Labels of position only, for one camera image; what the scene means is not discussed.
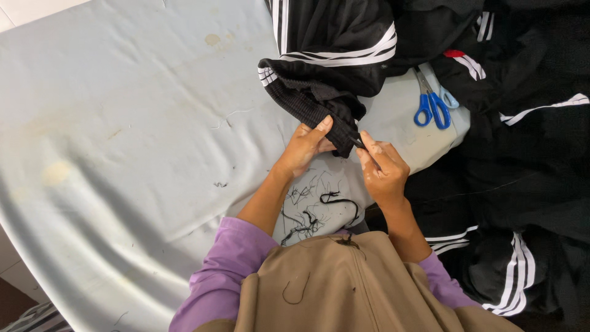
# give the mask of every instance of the red patch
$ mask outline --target red patch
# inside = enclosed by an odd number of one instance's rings
[[[446,51],[444,51],[442,53],[447,58],[459,58],[459,57],[462,57],[462,56],[465,55],[465,53],[463,53],[461,51],[457,51],[457,50],[446,50]]]

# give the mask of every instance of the purple long-sleeve shirt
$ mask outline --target purple long-sleeve shirt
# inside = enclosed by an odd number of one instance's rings
[[[275,246],[278,243],[255,225],[238,218],[223,218],[203,267],[191,276],[191,294],[178,308],[169,331],[190,332],[219,318],[236,320],[240,282],[260,269]],[[463,294],[434,252],[418,265],[426,272],[430,291],[441,303],[453,309],[480,305]]]

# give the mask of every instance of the hand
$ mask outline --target hand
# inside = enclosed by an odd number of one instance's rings
[[[375,141],[367,131],[362,131],[360,137],[368,152],[359,148],[356,149],[356,155],[360,158],[369,194],[382,210],[404,207],[404,187],[409,176],[408,164],[391,143]]]
[[[335,150],[334,144],[325,137],[332,128],[334,120],[331,116],[324,118],[315,129],[301,124],[295,129],[291,141],[281,158],[274,164],[280,170],[296,178],[309,167],[313,156],[320,152]]]

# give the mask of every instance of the woman's left hand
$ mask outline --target woman's left hand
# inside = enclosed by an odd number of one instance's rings
[[[278,167],[288,175],[292,174],[293,178],[302,175],[309,167],[313,156],[336,149],[334,144],[325,137],[333,123],[334,120],[328,115],[315,129],[303,123],[299,125],[274,167]]]

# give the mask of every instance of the person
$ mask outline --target person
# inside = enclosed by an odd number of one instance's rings
[[[221,220],[169,331],[521,331],[449,277],[404,197],[409,166],[391,143],[366,131],[367,150],[356,153],[388,234],[277,244],[271,236],[291,182],[314,155],[335,149],[325,138],[332,123],[327,116],[313,130],[297,127],[237,217]]]

